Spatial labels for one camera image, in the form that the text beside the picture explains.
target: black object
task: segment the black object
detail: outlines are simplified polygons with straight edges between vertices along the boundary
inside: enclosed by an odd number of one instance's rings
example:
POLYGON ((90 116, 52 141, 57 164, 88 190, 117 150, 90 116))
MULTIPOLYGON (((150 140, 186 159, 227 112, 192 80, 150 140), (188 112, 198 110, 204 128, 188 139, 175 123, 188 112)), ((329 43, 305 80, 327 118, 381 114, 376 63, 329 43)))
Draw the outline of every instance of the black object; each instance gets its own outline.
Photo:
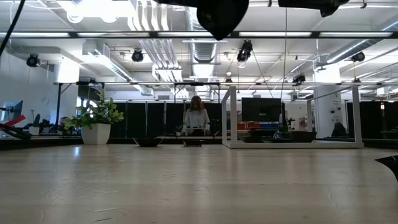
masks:
POLYGON ((335 123, 335 128, 331 133, 332 137, 347 137, 346 129, 340 122, 335 123))
POLYGON ((265 142, 270 141, 272 143, 292 143, 293 139, 265 139, 265 142))
POLYGON ((279 7, 318 9, 322 17, 330 16, 349 0, 278 0, 279 7))
POLYGON ((228 36, 241 22, 249 0, 155 0, 161 4, 196 7, 198 22, 216 40, 228 36))
POLYGON ((297 75, 296 77, 294 77, 292 82, 293 83, 303 83, 303 82, 305 82, 304 73, 301 73, 301 74, 297 75))
POLYGON ((0 131, 4 131, 12 137, 18 139, 30 139, 30 134, 23 132, 21 129, 13 128, 11 126, 0 123, 0 131))
POLYGON ((293 142, 311 143, 316 138, 317 133, 315 131, 292 131, 290 135, 293 139, 293 142))
POLYGON ((353 62, 362 62, 363 60, 365 60, 365 54, 363 52, 360 52, 360 53, 352 56, 351 60, 353 62))
POLYGON ((134 141, 140 147, 156 147, 162 142, 163 139, 151 139, 151 138, 135 138, 134 141))
POLYGON ((236 60, 239 62, 245 62, 251 56, 250 52, 253 50, 253 45, 250 40, 244 40, 244 43, 239 50, 236 60))
POLYGON ((197 136, 197 137, 205 136, 205 132, 202 129, 194 129, 192 131, 192 133, 189 134, 189 136, 197 136))
POLYGON ((14 19, 12 20, 12 23, 10 25, 10 27, 7 30, 6 36, 4 37, 4 39, 1 42, 0 45, 0 57, 2 55, 2 53, 4 52, 4 49, 6 48, 6 45, 8 43, 8 40, 10 39, 10 36, 12 34, 12 32, 14 31, 15 25, 18 22, 19 16, 21 15, 22 9, 24 8, 25 5, 25 0, 21 0, 19 2, 19 6, 17 9, 17 12, 15 13, 14 19))
POLYGON ((141 49, 134 49, 134 53, 131 56, 133 62, 142 62, 144 59, 144 55, 142 54, 141 49))
POLYGON ((26 60, 26 65, 32 68, 37 68, 40 66, 40 59, 38 54, 30 54, 29 58, 26 60))
POLYGON ((262 137, 246 136, 246 137, 240 137, 240 139, 244 143, 263 143, 264 142, 262 137))
POLYGON ((390 168, 392 173, 395 175, 398 181, 398 156, 389 156, 380 159, 375 159, 375 161, 380 162, 381 164, 385 165, 386 167, 390 168))
POLYGON ((279 122, 281 100, 242 98, 242 121, 279 122))
POLYGON ((196 147, 201 147, 202 143, 204 142, 204 140, 183 140, 182 141, 184 143, 185 147, 190 147, 190 146, 196 146, 196 147))

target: fluorescent light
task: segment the fluorescent light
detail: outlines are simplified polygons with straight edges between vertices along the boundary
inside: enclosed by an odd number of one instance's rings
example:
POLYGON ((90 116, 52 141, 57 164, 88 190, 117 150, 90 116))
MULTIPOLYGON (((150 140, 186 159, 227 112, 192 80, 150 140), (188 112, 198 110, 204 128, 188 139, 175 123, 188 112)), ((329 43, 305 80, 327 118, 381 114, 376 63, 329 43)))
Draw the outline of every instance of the fluorescent light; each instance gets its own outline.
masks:
POLYGON ((311 32, 239 32, 240 37, 309 37, 311 32))
POLYGON ((293 90, 256 90, 256 92, 254 94, 269 93, 270 91, 271 91, 271 93, 280 93, 282 91, 282 93, 284 93, 284 94, 289 94, 289 93, 293 92, 293 90))
POLYGON ((309 96, 311 96, 313 93, 309 93, 309 94, 307 94, 307 95, 305 95, 305 96, 299 96, 299 98, 307 98, 307 97, 309 97, 309 96))
POLYGON ((219 44, 219 43, 228 43, 226 40, 182 40, 184 44, 219 44))
MULTIPOLYGON (((0 37, 5 37, 7 33, 0 32, 0 37)), ((13 32, 11 37, 69 37, 67 32, 13 32)))
POLYGON ((220 83, 221 85, 255 85, 256 83, 242 83, 242 82, 240 82, 240 83, 237 83, 237 82, 235 82, 235 83, 226 83, 226 82, 223 82, 223 83, 220 83))
POLYGON ((389 37, 392 32, 321 32, 320 37, 389 37))
POLYGON ((148 32, 78 32, 79 37, 149 37, 148 32))
POLYGON ((159 37, 212 37, 209 32, 159 32, 159 37))
POLYGON ((130 85, 130 83, 117 83, 117 82, 108 82, 105 85, 130 85))
POLYGON ((137 82, 138 85, 174 85, 172 82, 147 82, 147 83, 142 83, 142 82, 137 82))

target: desk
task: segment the desk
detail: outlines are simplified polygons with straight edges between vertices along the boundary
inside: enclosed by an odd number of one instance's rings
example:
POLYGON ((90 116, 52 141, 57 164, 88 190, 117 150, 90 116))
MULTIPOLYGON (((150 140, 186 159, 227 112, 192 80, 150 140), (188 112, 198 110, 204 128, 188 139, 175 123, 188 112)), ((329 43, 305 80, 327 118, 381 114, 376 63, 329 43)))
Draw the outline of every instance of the desk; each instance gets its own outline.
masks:
POLYGON ((159 139, 222 139, 222 136, 159 136, 159 139))

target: cable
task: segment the cable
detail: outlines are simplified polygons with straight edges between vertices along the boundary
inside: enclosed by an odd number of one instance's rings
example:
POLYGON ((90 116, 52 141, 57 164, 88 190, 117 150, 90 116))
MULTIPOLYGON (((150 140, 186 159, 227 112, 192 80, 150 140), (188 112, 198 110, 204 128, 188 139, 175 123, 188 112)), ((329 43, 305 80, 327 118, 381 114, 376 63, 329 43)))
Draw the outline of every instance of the cable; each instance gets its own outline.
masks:
POLYGON ((238 93, 241 93, 241 92, 239 91, 239 63, 236 62, 236 65, 238 66, 238 93))
POLYGON ((280 99, 282 100, 282 94, 284 92, 285 83, 285 72, 286 72, 286 48, 287 48, 287 7, 285 8, 285 58, 284 58, 284 79, 282 80, 282 89, 280 90, 280 99))
POLYGON ((0 46, 0 57, 1 57, 4 49, 6 48, 8 40, 10 39, 10 36, 15 28, 15 25, 17 24, 17 21, 19 19, 19 16, 21 15, 22 9, 24 8, 24 4, 25 4, 25 0, 21 0, 21 2, 19 3, 19 6, 18 6, 18 10, 14 16, 14 20, 12 21, 10 27, 8 28, 8 31, 7 31, 6 36, 4 37, 4 40, 2 40, 2 43, 0 46))
POLYGON ((268 87, 268 83, 267 83, 267 81, 266 81, 266 78, 264 78, 264 75, 262 74, 262 71, 261 71, 261 68, 260 68, 260 65, 259 65, 259 61, 257 60, 257 57, 256 57, 256 53, 254 53, 254 50, 252 50, 252 52, 253 52, 254 59, 256 59, 257 66, 259 67, 261 76, 262 76, 262 78, 264 79, 264 82, 266 83, 267 89, 268 89, 268 91, 269 91, 269 93, 271 94, 271 97, 272 97, 272 99, 273 99, 274 96, 272 95, 272 92, 270 91, 270 89, 269 89, 269 87, 268 87))

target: ceiling beam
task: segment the ceiling beam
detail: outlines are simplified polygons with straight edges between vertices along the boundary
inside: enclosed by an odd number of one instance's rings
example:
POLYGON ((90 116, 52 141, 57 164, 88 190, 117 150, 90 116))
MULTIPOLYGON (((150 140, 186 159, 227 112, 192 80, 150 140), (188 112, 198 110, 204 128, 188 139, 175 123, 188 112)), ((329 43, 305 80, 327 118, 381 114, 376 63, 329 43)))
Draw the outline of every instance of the ceiling beam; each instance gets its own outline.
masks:
MULTIPOLYGON (((6 31, 0 31, 0 37, 6 31)), ((11 39, 209 39, 197 31, 24 31, 11 39)), ((233 31, 226 39, 398 39, 398 31, 233 31)))

